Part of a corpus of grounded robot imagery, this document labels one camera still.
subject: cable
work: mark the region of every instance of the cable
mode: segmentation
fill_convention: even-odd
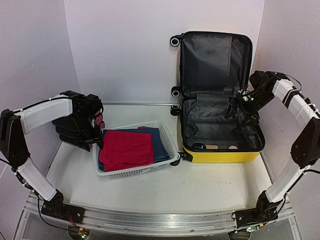
[[[233,217],[234,214],[235,214],[235,212],[233,212],[233,213],[231,214],[231,218],[232,218],[233,220],[236,220],[237,218],[236,218],[236,217]]]
[[[46,102],[51,102],[53,100],[59,100],[59,99],[70,99],[70,100],[77,100],[77,101],[101,101],[101,99],[79,99],[79,98],[74,98],[74,97],[69,97],[69,96],[60,96],[60,97],[49,98],[49,99],[46,99],[43,101],[36,102],[34,104],[31,104],[29,106],[22,108],[22,110],[24,111],[24,110],[27,110],[27,109],[32,108],[34,106],[37,106],[39,104],[43,104]]]
[[[51,227],[54,227],[54,228],[56,228],[56,229],[62,229],[62,230],[66,230],[66,231],[68,231],[68,232],[78,233],[77,231],[74,231],[74,230],[71,230],[71,229],[67,229],[67,228],[64,228],[64,227],[60,227],[60,226],[56,226],[56,225],[53,225],[53,224],[47,222],[46,220],[44,220],[44,218],[43,218],[42,215],[41,215],[41,211],[40,211],[40,196],[39,196],[38,193],[37,193],[36,195],[37,195],[37,197],[38,197],[37,199],[38,199],[38,213],[39,213],[39,217],[41,218],[41,220],[42,220],[45,224],[47,224],[47,225],[49,225],[49,226],[51,226]]]
[[[300,89],[298,90],[299,92],[302,90],[302,84],[297,80],[297,79],[295,79],[293,76],[290,76],[290,75],[288,75],[288,74],[285,74],[287,77],[289,77],[289,78],[292,78],[293,80],[295,80],[299,85],[300,85]]]
[[[0,235],[3,238],[3,240],[6,240],[5,236],[2,234],[2,232],[0,231]]]
[[[317,171],[317,170],[313,170],[313,169],[308,169],[308,170],[305,170],[304,173],[315,173],[315,174],[320,174],[320,171]]]
[[[297,178],[297,180],[289,187],[289,189],[287,190],[287,192],[283,195],[283,203],[281,205],[281,207],[279,208],[279,210],[276,212],[276,215],[270,219],[269,221],[266,222],[266,224],[270,221],[272,221],[273,219],[276,218],[276,216],[278,216],[278,214],[280,213],[280,211],[284,208],[285,204],[286,204],[286,198],[287,195],[289,194],[289,192],[294,188],[294,186],[301,180],[301,178],[305,175],[305,173],[315,173],[315,174],[320,174],[320,171],[318,170],[313,170],[313,169],[307,169],[304,170],[303,173]]]
[[[75,225],[75,222],[73,221],[72,216],[69,215],[68,212],[66,213],[66,216],[68,217],[69,222],[72,224],[72,226],[74,226],[77,229],[78,227]]]
[[[3,163],[5,163],[5,164],[8,164],[10,167],[13,168],[13,166],[11,165],[10,162],[8,162],[8,161],[6,161],[6,160],[3,160],[2,158],[0,158],[0,161],[3,162]]]
[[[274,75],[273,77],[270,77],[267,81],[265,81],[263,84],[261,84],[260,86],[258,86],[256,89],[254,89],[253,91],[250,91],[244,95],[241,95],[241,97],[247,97],[249,95],[255,94],[256,92],[260,91],[261,89],[263,89],[268,83],[271,82],[272,79],[274,79],[275,77],[278,77],[278,75]]]

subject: open suitcase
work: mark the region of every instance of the open suitcase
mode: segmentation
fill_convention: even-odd
[[[259,125],[241,127],[246,114],[238,110],[225,117],[230,99],[248,86],[252,42],[244,35],[190,31],[173,36],[180,44],[180,87],[171,94],[183,96],[180,115],[184,159],[195,163],[253,161],[265,146]]]

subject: white plastic basket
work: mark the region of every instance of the white plastic basket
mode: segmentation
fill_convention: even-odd
[[[137,129],[138,127],[141,127],[141,126],[159,129],[162,144],[165,150],[168,152],[170,159],[166,161],[153,163],[147,166],[138,166],[138,167],[123,169],[123,170],[104,172],[99,169],[99,166],[98,166],[99,147],[96,144],[94,144],[92,146],[92,159],[93,159],[94,171],[97,175],[107,176],[109,179],[125,178],[125,177],[134,176],[134,175],[146,174],[146,173],[162,170],[167,168],[170,163],[179,160],[180,155],[177,151],[176,145],[171,137],[171,134],[167,126],[162,121],[142,122],[138,124],[114,127],[109,129],[110,130]]]

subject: table surface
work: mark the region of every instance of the table surface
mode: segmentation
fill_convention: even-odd
[[[104,105],[106,128],[163,121],[181,151],[178,117],[169,105]],[[271,181],[260,156],[246,163],[182,161],[156,172],[110,180],[96,175],[91,152],[63,142],[47,178],[66,203],[145,213],[200,213],[254,207]]]

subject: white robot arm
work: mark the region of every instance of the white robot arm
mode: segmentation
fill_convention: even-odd
[[[20,182],[44,199],[47,207],[42,208],[43,214],[68,220],[68,212],[75,223],[79,223],[84,210],[63,204],[63,194],[54,188],[33,162],[25,136],[33,129],[52,122],[61,140],[87,151],[92,144],[98,144],[102,148],[101,129],[95,123],[102,109],[98,96],[66,91],[23,109],[6,109],[1,113],[0,151]]]
[[[320,113],[316,106],[283,73],[256,71],[251,77],[254,90],[238,95],[238,106],[256,113],[274,97],[279,98],[303,129],[293,143],[291,157],[275,182],[259,196],[256,207],[234,213],[237,229],[259,226],[278,218],[286,196],[320,158]]]

